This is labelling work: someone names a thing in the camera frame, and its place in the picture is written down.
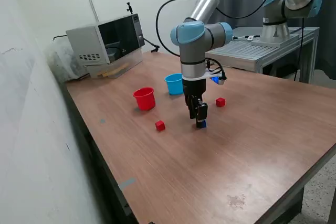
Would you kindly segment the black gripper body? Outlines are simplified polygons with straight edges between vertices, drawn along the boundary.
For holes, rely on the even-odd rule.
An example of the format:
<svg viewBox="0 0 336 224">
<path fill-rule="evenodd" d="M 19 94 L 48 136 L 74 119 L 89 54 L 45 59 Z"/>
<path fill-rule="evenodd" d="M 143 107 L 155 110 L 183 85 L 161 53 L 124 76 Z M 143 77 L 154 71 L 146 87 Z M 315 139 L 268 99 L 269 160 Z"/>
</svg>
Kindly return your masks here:
<svg viewBox="0 0 336 224">
<path fill-rule="evenodd" d="M 206 80 L 187 81 L 182 80 L 183 91 L 185 98 L 193 95 L 194 97 L 201 98 L 206 91 Z"/>
</svg>

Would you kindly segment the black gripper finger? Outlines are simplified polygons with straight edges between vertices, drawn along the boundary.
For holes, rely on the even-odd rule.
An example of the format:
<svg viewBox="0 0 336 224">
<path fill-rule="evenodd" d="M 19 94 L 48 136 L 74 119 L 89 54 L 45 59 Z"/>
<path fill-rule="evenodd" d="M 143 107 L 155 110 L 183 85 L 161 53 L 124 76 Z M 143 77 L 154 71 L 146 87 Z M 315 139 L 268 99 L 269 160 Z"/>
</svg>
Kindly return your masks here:
<svg viewBox="0 0 336 224">
<path fill-rule="evenodd" d="M 197 98 L 190 94 L 184 94 L 184 97 L 189 110 L 190 119 L 195 119 L 197 114 Z"/>
<path fill-rule="evenodd" d="M 196 127 L 206 127 L 208 105 L 201 99 L 197 101 Z"/>
</svg>

